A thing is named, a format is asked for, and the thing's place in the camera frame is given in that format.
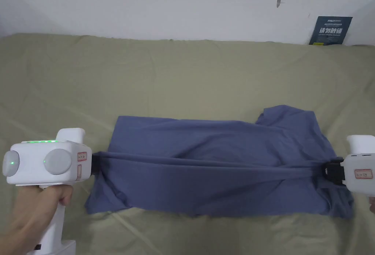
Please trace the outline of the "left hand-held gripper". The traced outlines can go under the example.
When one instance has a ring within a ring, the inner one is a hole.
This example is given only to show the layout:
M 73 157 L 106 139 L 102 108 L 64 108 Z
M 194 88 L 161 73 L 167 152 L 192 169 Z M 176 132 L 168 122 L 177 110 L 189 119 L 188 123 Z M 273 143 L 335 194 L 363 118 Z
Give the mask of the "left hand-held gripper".
M 4 155 L 3 175 L 9 184 L 39 186 L 72 185 L 90 178 L 92 149 L 83 142 L 82 128 L 58 131 L 55 140 L 23 141 Z M 62 240 L 65 207 L 58 204 L 51 223 L 31 255 L 74 255 L 75 240 Z

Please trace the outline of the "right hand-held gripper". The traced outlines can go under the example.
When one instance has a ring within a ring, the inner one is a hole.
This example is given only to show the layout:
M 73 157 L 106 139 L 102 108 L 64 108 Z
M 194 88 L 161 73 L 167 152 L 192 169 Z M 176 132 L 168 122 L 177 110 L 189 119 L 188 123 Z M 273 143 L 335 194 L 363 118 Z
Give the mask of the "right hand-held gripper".
M 354 193 L 375 196 L 375 137 L 349 135 L 350 152 L 345 158 L 334 158 L 322 167 L 323 177 L 335 184 L 343 184 Z

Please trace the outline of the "person's left hand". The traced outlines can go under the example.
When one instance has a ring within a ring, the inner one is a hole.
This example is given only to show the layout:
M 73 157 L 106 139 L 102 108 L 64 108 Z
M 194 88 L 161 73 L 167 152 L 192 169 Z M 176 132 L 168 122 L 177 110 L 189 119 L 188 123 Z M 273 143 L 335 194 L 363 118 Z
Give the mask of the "person's left hand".
M 49 226 L 57 206 L 71 202 L 73 187 L 62 184 L 41 189 L 22 186 L 8 227 L 0 236 L 2 255 L 25 255 L 32 251 Z

